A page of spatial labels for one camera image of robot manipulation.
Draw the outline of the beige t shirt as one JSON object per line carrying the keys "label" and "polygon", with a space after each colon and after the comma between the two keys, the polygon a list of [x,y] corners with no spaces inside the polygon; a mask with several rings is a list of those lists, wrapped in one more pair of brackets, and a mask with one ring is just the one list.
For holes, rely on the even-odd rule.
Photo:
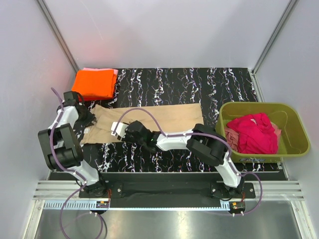
{"label": "beige t shirt", "polygon": [[[181,132],[193,129],[197,123],[204,124],[201,105],[167,105],[167,106],[148,106],[142,109],[150,112],[159,123],[163,131],[168,133]],[[96,116],[97,123],[84,130],[81,144],[104,144],[119,142],[116,137],[111,135],[111,125],[117,122],[122,114],[129,108],[108,109],[100,105],[95,105],[91,110]],[[158,127],[153,119],[141,110],[134,110],[127,113],[121,120],[124,123],[140,121],[147,129],[158,131]]]}

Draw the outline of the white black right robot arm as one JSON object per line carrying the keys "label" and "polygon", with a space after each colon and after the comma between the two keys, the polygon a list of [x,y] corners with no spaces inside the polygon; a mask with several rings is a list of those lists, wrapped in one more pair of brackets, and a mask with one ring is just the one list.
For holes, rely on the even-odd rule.
{"label": "white black right robot arm", "polygon": [[136,143],[152,153],[188,150],[201,162],[215,167],[230,196],[242,194],[244,179],[231,160],[232,148],[213,129],[197,123],[193,129],[168,133],[151,131],[140,121],[125,124],[118,136],[124,142]]}

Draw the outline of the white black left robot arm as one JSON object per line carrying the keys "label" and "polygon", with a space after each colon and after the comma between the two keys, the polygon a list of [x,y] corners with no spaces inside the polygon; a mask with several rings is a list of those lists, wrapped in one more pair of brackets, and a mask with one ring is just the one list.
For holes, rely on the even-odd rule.
{"label": "white black left robot arm", "polygon": [[85,193],[103,196],[107,184],[101,173],[84,160],[80,142],[73,131],[77,122],[82,126],[92,126],[96,117],[85,107],[79,92],[68,91],[63,96],[64,99],[58,97],[60,106],[52,125],[38,133],[46,165],[50,170],[71,174]]}

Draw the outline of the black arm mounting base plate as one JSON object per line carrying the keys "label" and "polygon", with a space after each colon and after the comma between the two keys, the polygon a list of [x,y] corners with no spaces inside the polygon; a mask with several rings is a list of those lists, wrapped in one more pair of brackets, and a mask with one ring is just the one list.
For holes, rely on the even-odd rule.
{"label": "black arm mounting base plate", "polygon": [[227,200],[241,201],[256,197],[252,183],[244,183],[243,192],[230,196],[217,172],[195,173],[104,173],[110,193],[93,196],[81,191],[81,198],[110,199],[111,207],[132,209],[174,208],[204,209]]}

